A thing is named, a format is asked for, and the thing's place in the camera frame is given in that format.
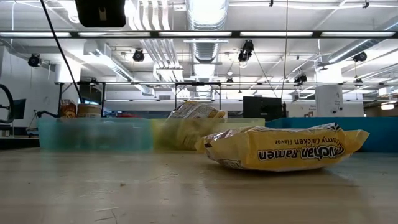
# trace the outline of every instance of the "translucent container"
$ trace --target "translucent container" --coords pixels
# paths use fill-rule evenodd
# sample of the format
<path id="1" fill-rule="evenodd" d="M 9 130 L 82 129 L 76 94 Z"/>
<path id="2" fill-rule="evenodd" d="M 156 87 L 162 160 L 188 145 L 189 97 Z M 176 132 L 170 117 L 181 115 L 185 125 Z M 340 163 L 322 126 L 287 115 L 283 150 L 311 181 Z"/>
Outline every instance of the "translucent container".
<path id="1" fill-rule="evenodd" d="M 247 126 L 264 126 L 262 118 L 188 118 L 152 119 L 155 151 L 195 150 L 203 136 Z"/>
<path id="2" fill-rule="evenodd" d="M 142 118 L 40 118 L 40 147 L 48 151 L 149 151 L 151 122 Z"/>

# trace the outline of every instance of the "black monitor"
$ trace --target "black monitor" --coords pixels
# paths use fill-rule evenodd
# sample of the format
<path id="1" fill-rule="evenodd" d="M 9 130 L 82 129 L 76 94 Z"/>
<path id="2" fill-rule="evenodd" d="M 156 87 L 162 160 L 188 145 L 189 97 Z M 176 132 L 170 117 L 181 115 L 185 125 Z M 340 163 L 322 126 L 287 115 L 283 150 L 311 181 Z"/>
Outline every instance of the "black monitor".
<path id="1" fill-rule="evenodd" d="M 266 121 L 283 118 L 282 99 L 244 96 L 243 118 L 264 118 Z"/>
<path id="2" fill-rule="evenodd" d="M 24 119 L 26 99 L 14 100 L 14 119 Z"/>

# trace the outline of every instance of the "instant noodle bag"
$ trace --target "instant noodle bag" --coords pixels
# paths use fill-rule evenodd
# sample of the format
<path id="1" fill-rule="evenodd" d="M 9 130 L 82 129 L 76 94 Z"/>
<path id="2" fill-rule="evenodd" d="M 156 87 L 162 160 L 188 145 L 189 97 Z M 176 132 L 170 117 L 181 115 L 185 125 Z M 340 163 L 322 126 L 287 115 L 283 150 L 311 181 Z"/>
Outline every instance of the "instant noodle bag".
<path id="1" fill-rule="evenodd" d="M 335 123 L 308 129 L 254 126 L 205 136 L 195 147 L 225 167 L 292 171 L 336 164 L 359 150 L 368 136 Z"/>
<path id="2" fill-rule="evenodd" d="M 213 128 L 219 121 L 213 118 L 224 117 L 224 111 L 204 103 L 186 101 L 172 111 L 164 123 L 156 146 L 171 150 L 195 150 L 195 143 L 208 134 L 214 133 Z"/>

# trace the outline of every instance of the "ceiling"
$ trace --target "ceiling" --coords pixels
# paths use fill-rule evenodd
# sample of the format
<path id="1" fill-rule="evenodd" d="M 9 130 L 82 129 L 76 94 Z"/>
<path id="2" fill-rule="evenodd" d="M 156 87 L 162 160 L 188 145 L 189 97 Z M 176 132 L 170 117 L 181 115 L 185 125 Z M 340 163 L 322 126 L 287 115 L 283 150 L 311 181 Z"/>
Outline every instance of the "ceiling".
<path id="1" fill-rule="evenodd" d="M 367 9 L 325 9 L 319 10 L 319 7 L 339 6 L 341 0 L 289 0 L 290 6 L 317 7 L 312 9 L 286 8 L 286 1 L 274 1 L 274 6 L 269 7 L 269 1 L 235 1 L 229 0 L 228 16 L 225 24 L 225 30 L 375 30 L 377 27 L 390 18 L 398 14 L 398 2 L 396 0 L 372 0 Z M 344 1 L 345 7 L 360 6 L 364 1 L 350 0 Z M 50 17 L 56 31 L 61 30 L 81 30 L 81 31 L 100 31 L 105 29 L 88 29 L 80 24 L 73 24 L 68 20 L 67 11 L 59 8 L 56 1 L 46 1 L 50 9 Z M 169 24 L 173 30 L 187 29 L 186 11 L 180 8 L 184 1 L 169 1 Z M 42 30 L 49 31 L 47 20 L 38 1 L 4 1 L 0 0 L 0 30 Z M 121 30 L 130 30 L 129 26 Z M 10 39 L 2 39 L 8 45 Z M 283 75 L 290 74 L 292 70 L 316 54 L 329 54 L 336 52 L 342 47 L 355 41 L 355 39 L 254 39 L 254 48 L 256 55 L 250 58 L 246 68 L 240 68 L 236 60 L 237 52 L 242 47 L 244 39 L 226 39 L 228 43 L 221 44 L 218 54 L 218 62 L 221 65 L 216 66 L 215 80 L 225 82 L 227 72 L 233 72 L 235 82 L 257 82 L 265 81 L 264 74 L 271 82 L 281 82 Z M 70 55 L 83 63 L 82 75 L 96 77 L 99 80 L 110 82 L 122 81 L 107 66 L 91 60 L 87 55 L 83 55 L 83 46 L 86 40 L 82 39 L 63 39 L 61 45 Z M 134 74 L 134 78 L 145 82 L 156 81 L 152 75 L 153 61 L 146 55 L 143 62 L 134 63 L 132 53 L 135 48 L 142 48 L 137 39 L 101 39 L 113 49 L 113 57 L 119 61 L 126 69 Z M 398 52 L 387 54 L 396 49 L 397 39 L 390 39 L 368 49 L 367 61 L 357 63 L 355 71 L 354 62 L 340 63 L 345 80 L 352 79 L 355 74 L 358 76 L 380 70 L 386 66 L 395 64 L 395 58 Z M 29 52 L 25 49 L 42 48 L 42 57 L 51 63 L 62 63 L 60 54 L 48 52 L 49 48 L 54 47 L 53 40 L 40 39 L 14 39 L 12 44 L 14 50 L 28 56 Z M 183 66 L 183 77 L 189 80 L 192 76 L 192 55 L 189 44 L 183 43 L 182 39 L 175 39 L 174 46 L 178 55 L 178 60 Z M 380 55 L 387 54 L 385 57 L 378 58 Z M 313 80 L 314 70 L 310 68 L 305 71 L 309 81 Z M 367 82 L 381 82 L 387 78 L 398 77 L 395 71 L 374 77 Z M 134 89 L 131 87 L 113 87 L 115 89 Z"/>

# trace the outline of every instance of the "wooden table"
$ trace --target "wooden table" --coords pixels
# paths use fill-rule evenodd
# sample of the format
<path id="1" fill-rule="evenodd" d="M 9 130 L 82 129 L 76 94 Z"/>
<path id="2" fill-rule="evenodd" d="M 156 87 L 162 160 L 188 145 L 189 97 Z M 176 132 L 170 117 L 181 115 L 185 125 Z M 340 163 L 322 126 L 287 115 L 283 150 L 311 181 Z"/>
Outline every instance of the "wooden table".
<path id="1" fill-rule="evenodd" d="M 0 153 L 1 223 L 397 223 L 398 156 L 224 169 L 194 153 Z"/>

